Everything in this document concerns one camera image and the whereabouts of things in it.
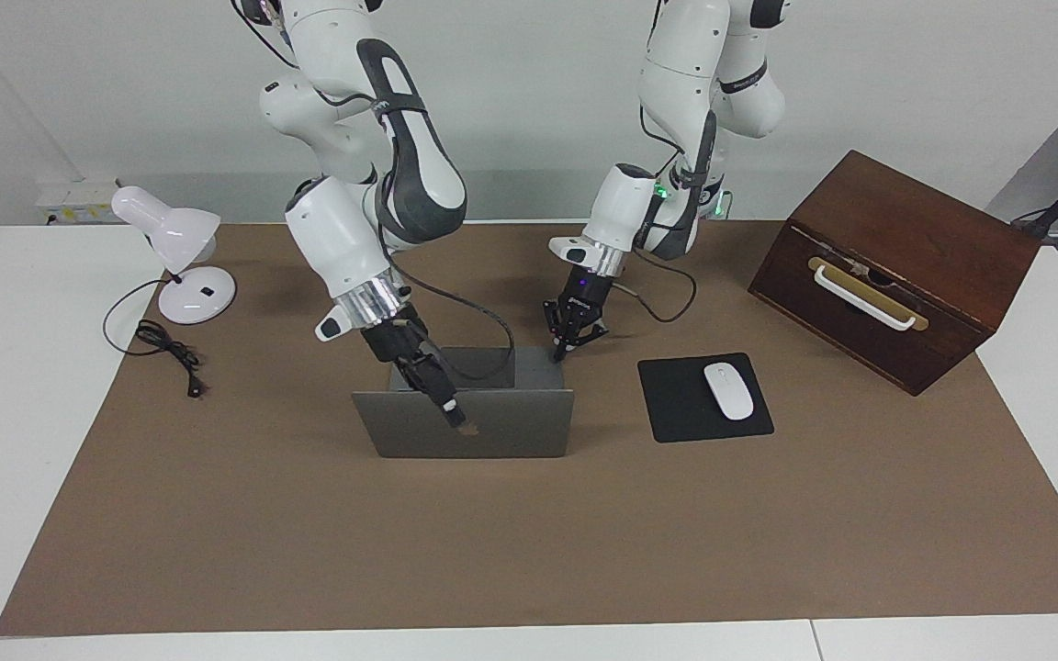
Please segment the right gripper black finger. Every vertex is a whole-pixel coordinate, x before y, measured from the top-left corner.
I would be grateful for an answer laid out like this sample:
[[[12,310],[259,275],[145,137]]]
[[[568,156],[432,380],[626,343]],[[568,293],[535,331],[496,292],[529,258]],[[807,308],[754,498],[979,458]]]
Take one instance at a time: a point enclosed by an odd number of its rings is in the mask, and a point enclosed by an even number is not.
[[[450,427],[457,428],[456,387],[436,357],[399,357],[396,360],[403,379],[412,389],[419,390],[444,415]]]
[[[466,426],[467,415],[458,405],[452,379],[435,355],[423,351],[417,356],[417,389],[433,402],[450,427],[458,430]]]

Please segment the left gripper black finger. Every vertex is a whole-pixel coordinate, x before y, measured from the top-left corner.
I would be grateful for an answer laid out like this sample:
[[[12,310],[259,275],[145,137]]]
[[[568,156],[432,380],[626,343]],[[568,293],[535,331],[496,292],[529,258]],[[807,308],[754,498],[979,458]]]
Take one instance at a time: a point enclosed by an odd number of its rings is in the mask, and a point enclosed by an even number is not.
[[[569,343],[566,339],[566,334],[564,334],[566,325],[564,325],[563,315],[559,312],[557,300],[543,301],[543,312],[545,312],[547,329],[550,331],[551,336],[553,336],[555,344],[551,361],[553,363],[562,363],[567,352],[569,352]]]
[[[588,325],[584,325],[585,319],[572,318],[564,322],[561,331],[561,354],[577,350],[609,333],[609,328],[605,326],[603,319],[589,319]]]

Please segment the dark brown wooden box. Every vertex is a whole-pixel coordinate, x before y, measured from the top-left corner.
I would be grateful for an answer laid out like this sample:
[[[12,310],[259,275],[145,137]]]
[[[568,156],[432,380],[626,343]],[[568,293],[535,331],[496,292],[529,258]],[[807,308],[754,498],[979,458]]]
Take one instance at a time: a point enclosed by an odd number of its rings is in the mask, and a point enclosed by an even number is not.
[[[1002,326],[1040,240],[859,151],[778,229],[748,290],[908,394],[922,394]],[[823,258],[929,320],[897,331],[831,296]]]

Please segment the brown table mat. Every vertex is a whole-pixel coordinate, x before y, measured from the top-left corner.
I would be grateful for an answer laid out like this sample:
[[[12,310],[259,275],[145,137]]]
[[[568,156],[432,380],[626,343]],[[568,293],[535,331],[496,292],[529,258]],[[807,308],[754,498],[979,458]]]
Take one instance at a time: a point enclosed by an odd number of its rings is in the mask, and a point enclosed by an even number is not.
[[[223,227],[238,298],[174,331],[208,393],[122,361],[0,635],[1058,612],[1058,495],[981,363],[912,398],[759,302],[776,233],[703,229],[676,325],[612,304],[566,456],[435,461],[373,451],[350,397],[387,371],[315,338],[289,231]],[[656,441],[637,363],[732,353],[776,432]]]

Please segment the white wall power strip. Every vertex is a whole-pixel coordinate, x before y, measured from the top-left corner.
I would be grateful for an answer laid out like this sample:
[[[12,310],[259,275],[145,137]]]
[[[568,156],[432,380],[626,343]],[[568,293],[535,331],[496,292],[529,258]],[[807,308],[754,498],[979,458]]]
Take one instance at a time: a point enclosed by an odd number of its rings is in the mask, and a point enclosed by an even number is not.
[[[43,185],[35,209],[47,226],[115,225],[123,223],[112,208],[112,199],[118,188],[115,177]]]

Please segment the black mouse pad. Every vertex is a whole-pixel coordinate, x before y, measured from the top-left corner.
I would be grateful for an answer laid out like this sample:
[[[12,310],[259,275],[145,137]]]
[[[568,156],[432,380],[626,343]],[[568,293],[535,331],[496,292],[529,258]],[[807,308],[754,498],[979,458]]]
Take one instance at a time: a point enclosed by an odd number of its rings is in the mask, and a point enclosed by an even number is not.
[[[703,377],[712,363],[731,363],[746,379],[755,410],[750,418],[723,417]],[[776,432],[767,401],[747,354],[644,360],[637,363],[652,436],[659,443],[751,438]]]

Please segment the white computer mouse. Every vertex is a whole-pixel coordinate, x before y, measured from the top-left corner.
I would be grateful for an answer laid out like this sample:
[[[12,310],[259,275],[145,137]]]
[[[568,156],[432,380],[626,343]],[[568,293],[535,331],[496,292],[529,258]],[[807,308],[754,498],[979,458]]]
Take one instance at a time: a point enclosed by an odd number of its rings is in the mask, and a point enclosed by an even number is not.
[[[703,377],[724,418],[740,421],[752,417],[753,397],[746,379],[731,363],[712,363],[703,368]]]

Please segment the white desk lamp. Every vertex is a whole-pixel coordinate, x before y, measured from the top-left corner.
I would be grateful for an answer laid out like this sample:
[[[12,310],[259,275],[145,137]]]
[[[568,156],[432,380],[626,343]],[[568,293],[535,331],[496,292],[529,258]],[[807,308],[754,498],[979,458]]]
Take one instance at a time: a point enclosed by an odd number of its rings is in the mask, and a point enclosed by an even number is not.
[[[141,229],[171,281],[164,284],[158,307],[176,325],[198,325],[217,317],[234,300],[238,287],[226,269],[204,262],[217,247],[219,215],[172,207],[138,185],[112,196],[122,221]]]

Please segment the silver grey laptop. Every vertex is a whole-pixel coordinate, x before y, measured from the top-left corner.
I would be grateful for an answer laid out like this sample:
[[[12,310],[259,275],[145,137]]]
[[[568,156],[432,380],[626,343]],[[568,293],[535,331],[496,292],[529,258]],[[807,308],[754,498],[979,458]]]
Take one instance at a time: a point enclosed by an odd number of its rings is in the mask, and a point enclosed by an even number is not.
[[[355,392],[353,402],[382,457],[508,459],[566,454],[574,390],[564,386],[549,347],[452,347],[440,359],[474,434],[454,430],[428,398],[393,371],[386,392]]]

